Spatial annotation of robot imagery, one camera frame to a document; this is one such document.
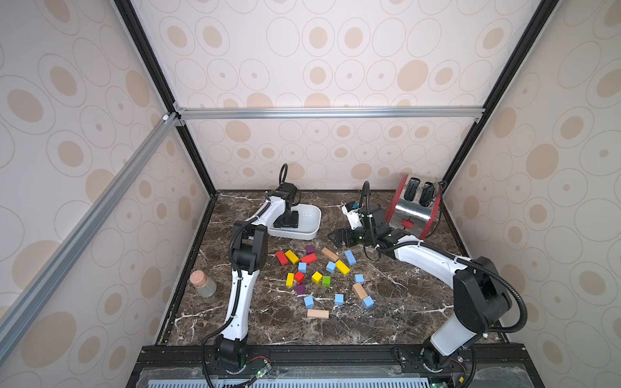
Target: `wallpaper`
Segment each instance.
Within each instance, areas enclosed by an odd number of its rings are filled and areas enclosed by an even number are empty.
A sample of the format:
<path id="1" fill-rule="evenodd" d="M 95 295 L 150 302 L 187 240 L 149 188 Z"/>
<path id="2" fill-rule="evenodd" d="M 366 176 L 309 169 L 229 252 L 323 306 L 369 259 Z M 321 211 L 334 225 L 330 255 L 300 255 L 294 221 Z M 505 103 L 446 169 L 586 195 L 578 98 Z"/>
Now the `wallpaper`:
<path id="1" fill-rule="evenodd" d="M 441 179 L 471 117 L 189 120 L 217 189 L 270 189 L 287 163 L 301 189 L 395 189 L 402 175 Z"/>
<path id="2" fill-rule="evenodd" d="M 186 107 L 477 105 L 534 0 L 134 0 Z"/>
<path id="3" fill-rule="evenodd" d="M 0 318 L 163 115 L 114 12 L 2 3 Z"/>
<path id="4" fill-rule="evenodd" d="M 0 368 L 1 388 L 124 388 L 153 344 L 207 205 L 176 131 Z"/>
<path id="5" fill-rule="evenodd" d="M 446 195 L 470 253 L 524 296 L 509 338 L 547 388 L 621 381 L 619 102 L 621 1 L 564 3 Z"/>

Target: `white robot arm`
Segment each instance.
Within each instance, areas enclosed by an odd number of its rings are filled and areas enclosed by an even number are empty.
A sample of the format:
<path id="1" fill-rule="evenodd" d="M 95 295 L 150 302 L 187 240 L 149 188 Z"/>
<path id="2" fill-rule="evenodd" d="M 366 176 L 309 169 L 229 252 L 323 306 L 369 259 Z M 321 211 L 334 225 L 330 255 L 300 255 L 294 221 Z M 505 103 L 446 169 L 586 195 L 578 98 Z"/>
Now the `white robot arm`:
<path id="1" fill-rule="evenodd" d="M 299 225 L 299 214 L 293 210 L 298 190 L 295 185 L 284 182 L 286 175 L 285 164 L 281 169 L 278 188 L 266 192 L 265 202 L 256 213 L 246 221 L 236 221 L 233 225 L 233 238 L 229 246 L 232 289 L 225 323 L 215 333 L 219 333 L 215 340 L 215 356 L 226 364 L 240 368 L 245 365 L 252 290 L 268 256 L 268 228 L 292 230 Z"/>
<path id="2" fill-rule="evenodd" d="M 412 264 L 437 277 L 453 289 L 453 315 L 423 343 L 421 356 L 432 371 L 444 368 L 450 356 L 460 347 L 468 347 L 486 331 L 516 332 L 526 324 L 527 311 L 522 297 L 485 257 L 470 259 L 453 255 L 386 222 L 380 207 L 370 207 L 368 183 L 363 187 L 363 201 L 342 207 L 350 228 L 332 232 L 337 246 L 363 244 L 378 253 Z M 511 294 L 520 309 L 520 320 L 509 328 L 491 328 L 510 308 Z"/>

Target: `natural wood block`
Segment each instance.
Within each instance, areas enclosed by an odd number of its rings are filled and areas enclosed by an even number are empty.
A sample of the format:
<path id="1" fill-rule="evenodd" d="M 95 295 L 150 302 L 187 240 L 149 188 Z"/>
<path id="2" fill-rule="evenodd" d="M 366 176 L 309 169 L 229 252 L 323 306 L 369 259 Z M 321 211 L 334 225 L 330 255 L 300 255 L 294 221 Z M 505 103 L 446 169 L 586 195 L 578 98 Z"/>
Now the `natural wood block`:
<path id="1" fill-rule="evenodd" d="M 365 289 L 362 287 L 362 284 L 360 284 L 360 283 L 354 284 L 352 288 L 353 288 L 353 293 L 356 294 L 356 296 L 360 300 L 363 300 L 364 298 L 369 296 L 366 293 Z"/>
<path id="2" fill-rule="evenodd" d="M 338 255 L 336 253 L 334 253 L 333 251 L 329 250 L 328 248 L 322 249 L 321 253 L 323 253 L 325 256 L 328 257 L 328 259 L 334 261 L 335 263 L 338 260 Z"/>
<path id="3" fill-rule="evenodd" d="M 320 319 L 328 319 L 330 317 L 330 312 L 328 310 L 306 310 L 308 318 L 320 318 Z"/>

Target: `ventilation grille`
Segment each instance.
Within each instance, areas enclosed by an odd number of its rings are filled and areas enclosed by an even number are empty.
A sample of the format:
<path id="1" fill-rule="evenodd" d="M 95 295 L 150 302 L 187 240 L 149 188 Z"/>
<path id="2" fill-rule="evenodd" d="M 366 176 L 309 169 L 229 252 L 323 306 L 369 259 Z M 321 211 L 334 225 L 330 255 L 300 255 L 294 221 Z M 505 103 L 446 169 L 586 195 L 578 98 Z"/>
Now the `ventilation grille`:
<path id="1" fill-rule="evenodd" d="M 215 388 L 244 382 L 240 379 L 218 380 Z M 207 388 L 205 380 L 150 380 L 148 388 Z M 363 379 L 277 379 L 257 381 L 252 388 L 429 388 L 424 377 L 385 377 Z"/>

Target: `cork stopper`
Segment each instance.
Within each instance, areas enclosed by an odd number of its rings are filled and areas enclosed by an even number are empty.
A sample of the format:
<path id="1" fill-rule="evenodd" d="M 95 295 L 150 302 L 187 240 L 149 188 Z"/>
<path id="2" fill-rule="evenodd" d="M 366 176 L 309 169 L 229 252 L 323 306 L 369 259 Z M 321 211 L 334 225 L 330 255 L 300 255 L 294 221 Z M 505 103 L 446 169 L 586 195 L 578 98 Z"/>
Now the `cork stopper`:
<path id="1" fill-rule="evenodd" d="M 190 283 L 196 288 L 200 288 L 207 284 L 207 279 L 207 275 L 200 269 L 192 272 L 192 275 L 190 275 Z"/>

